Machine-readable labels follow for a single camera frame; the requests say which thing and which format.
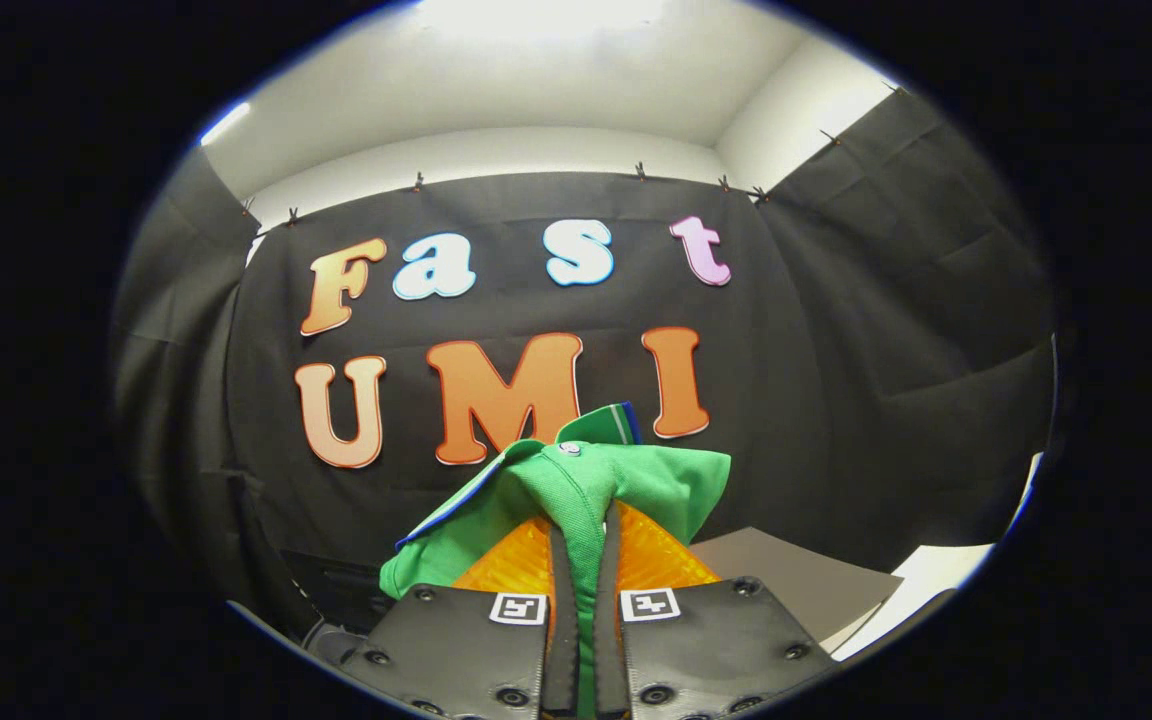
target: white ceiling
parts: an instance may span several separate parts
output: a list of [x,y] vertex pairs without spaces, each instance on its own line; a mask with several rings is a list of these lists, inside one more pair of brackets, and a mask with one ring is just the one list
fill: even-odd
[[590,127],[712,147],[805,37],[737,0],[664,0],[650,24],[545,38],[431,26],[416,3],[270,79],[207,156],[244,197],[340,156],[463,129]]

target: blue letter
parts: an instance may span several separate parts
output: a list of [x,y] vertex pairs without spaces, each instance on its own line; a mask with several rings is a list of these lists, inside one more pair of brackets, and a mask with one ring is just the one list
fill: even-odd
[[[433,250],[434,255],[425,258]],[[470,272],[470,241],[463,234],[431,234],[403,250],[402,270],[394,275],[394,295],[402,300],[425,300],[433,293],[444,297],[463,295],[477,275]]]
[[598,285],[612,274],[612,232],[598,220],[558,220],[545,228],[543,242],[556,258],[545,272],[561,286]]

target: orange gripper pad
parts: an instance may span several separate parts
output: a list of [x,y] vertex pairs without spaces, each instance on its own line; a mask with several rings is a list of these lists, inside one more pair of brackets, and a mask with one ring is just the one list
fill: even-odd
[[621,511],[616,592],[690,588],[722,579],[643,511],[619,500],[616,506]]
[[[499,543],[477,559],[453,588],[482,592],[544,594],[554,606],[554,564],[550,561],[550,522],[538,515],[509,530]],[[553,639],[554,614],[550,612],[547,637]]]

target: orange letter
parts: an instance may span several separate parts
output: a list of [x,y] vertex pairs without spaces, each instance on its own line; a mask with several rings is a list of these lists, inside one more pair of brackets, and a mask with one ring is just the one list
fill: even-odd
[[655,357],[660,416],[652,429],[661,438],[694,435],[708,427],[708,414],[696,393],[691,350],[700,336],[691,328],[654,328],[643,333],[643,347]]
[[355,357],[344,364],[344,377],[353,381],[353,402],[357,407],[358,435],[344,442],[332,430],[328,386],[335,377],[332,365],[313,364],[296,370],[301,386],[301,419],[314,455],[328,465],[362,468],[380,455],[380,401],[376,386],[385,374],[385,358]]
[[445,465],[471,465],[488,456],[473,437],[473,418],[497,452],[521,439],[526,416],[535,415],[532,437],[552,444],[563,425],[579,418],[576,357],[584,346],[567,333],[547,333],[526,342],[513,382],[506,386],[476,342],[444,342],[425,361],[444,379],[444,445],[435,455]]
[[301,324],[301,334],[310,338],[343,325],[351,310],[340,302],[340,291],[348,290],[349,297],[357,300],[362,288],[367,287],[367,265],[358,260],[379,263],[384,256],[385,241],[374,237],[310,264],[314,271],[314,290],[310,295],[310,314]]

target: green polo shirt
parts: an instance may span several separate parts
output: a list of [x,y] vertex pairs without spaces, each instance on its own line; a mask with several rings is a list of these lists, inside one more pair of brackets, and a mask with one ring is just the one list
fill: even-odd
[[594,710],[593,621],[602,521],[612,500],[690,543],[727,486],[732,456],[641,445],[629,404],[582,415],[554,445],[520,439],[397,544],[380,588],[402,598],[412,584],[450,585],[513,529],[540,515],[562,528],[579,621],[579,707]]

